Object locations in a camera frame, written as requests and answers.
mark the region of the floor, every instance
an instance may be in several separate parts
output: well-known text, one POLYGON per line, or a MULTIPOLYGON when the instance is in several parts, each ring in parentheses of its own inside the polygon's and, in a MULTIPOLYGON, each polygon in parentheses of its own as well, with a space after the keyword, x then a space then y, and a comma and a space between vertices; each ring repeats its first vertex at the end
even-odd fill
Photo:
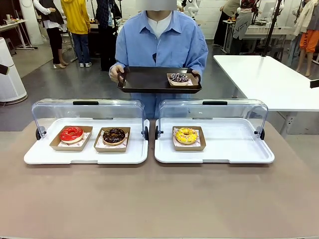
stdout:
MULTIPOLYGON (((46 47, 44 45, 37 52, 41 51, 41 55, 47 54, 51 56, 46 47)), ((223 70, 213 60, 213 55, 222 54, 222 52, 218 47, 213 47, 211 44, 208 47, 210 54, 203 76, 205 87, 195 97, 200 99, 230 98, 234 86, 223 70)), ((25 62, 25 60, 22 61, 24 57, 20 58, 19 54, 21 53, 19 52, 17 57, 13 59, 18 71, 22 72, 22 74, 25 72, 26 74, 22 81, 28 93, 28 99, 16 105, 0 107, 0 151, 6 148, 9 142, 18 136, 18 131, 23 130, 33 121, 31 106, 36 101, 45 98, 127 99, 130 97, 128 94, 117 89, 116 84, 110 80, 108 72, 100 71, 99 59, 92 59, 93 65, 91 68, 79 68, 78 64, 74 62, 66 69, 53 70, 51 61, 45 63, 45 60, 38 58, 38 61, 25 62), (27 71, 28 69, 32 69, 32 67, 29 67, 28 64, 36 68, 36 70, 29 74, 27 71)), ((73 52, 65 52, 64 57, 67 60, 72 59, 73 52)), ((295 68, 296 64, 297 62, 295 61, 292 68, 295 68)), ((312 78, 319 78, 319 66, 316 64, 313 64, 312 78)), ((271 112, 268 116, 268 121, 277 130, 280 130, 284 119, 278 113, 271 112)), ((319 172, 319 161, 317 161, 317 155, 319 155, 319 135, 317 135, 319 134, 319 114, 299 114, 294 122, 291 133, 295 135, 289 135, 287 142, 313 170, 319 172)))
MULTIPOLYGON (((71 45, 68 44, 68 37, 64 37, 63 40, 62 50, 65 52, 71 48, 71 45)), ((38 49, 18 50, 17 54, 12 57, 21 78, 52 60, 51 47, 48 40, 35 47, 38 49)))

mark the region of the black tray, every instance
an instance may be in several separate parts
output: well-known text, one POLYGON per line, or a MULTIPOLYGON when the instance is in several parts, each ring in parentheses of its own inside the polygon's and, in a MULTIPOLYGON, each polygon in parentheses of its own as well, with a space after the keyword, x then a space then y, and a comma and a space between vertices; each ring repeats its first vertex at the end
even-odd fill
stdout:
POLYGON ((118 88, 125 93, 167 93, 195 94, 201 90, 200 75, 196 89, 174 89, 170 87, 167 73, 192 73, 191 68, 170 67, 125 67, 124 73, 118 74, 118 88))

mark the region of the chocolate sprinkle donut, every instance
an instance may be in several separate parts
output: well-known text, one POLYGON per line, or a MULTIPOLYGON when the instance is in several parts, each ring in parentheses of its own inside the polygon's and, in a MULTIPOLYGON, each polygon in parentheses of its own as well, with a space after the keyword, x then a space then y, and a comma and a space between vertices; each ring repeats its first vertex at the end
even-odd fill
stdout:
POLYGON ((189 78, 182 73, 173 73, 170 76, 170 79, 174 82, 178 82, 178 83, 185 83, 189 80, 189 78))
POLYGON ((118 143, 125 138, 125 132, 120 128, 106 130, 103 134, 103 140, 107 143, 118 143))

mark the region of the hand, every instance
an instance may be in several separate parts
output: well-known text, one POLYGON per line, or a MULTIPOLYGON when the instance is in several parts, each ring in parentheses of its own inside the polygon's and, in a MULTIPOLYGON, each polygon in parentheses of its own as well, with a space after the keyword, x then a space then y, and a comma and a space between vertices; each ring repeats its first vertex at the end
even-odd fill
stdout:
MULTIPOLYGON (((198 72, 198 71, 192 70, 192 73, 195 74, 195 75, 199 75, 199 72, 198 72)), ((198 76, 195 76, 195 79, 197 80, 197 83, 198 83, 198 81, 199 81, 198 76)))
POLYGON ((118 73, 119 72, 122 72, 124 73, 124 69, 121 65, 115 65, 112 67, 111 69, 111 73, 110 73, 110 76, 111 76, 111 80, 114 81, 114 82, 118 82, 118 73))

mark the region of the gray tabletop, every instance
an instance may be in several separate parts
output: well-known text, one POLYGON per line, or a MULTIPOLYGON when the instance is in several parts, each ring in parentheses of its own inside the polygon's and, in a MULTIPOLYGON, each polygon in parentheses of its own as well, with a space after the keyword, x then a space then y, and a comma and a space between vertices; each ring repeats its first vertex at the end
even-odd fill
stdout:
POLYGON ((319 179, 266 124, 271 165, 27 165, 30 124, 0 160, 0 236, 289 238, 319 235, 319 179))

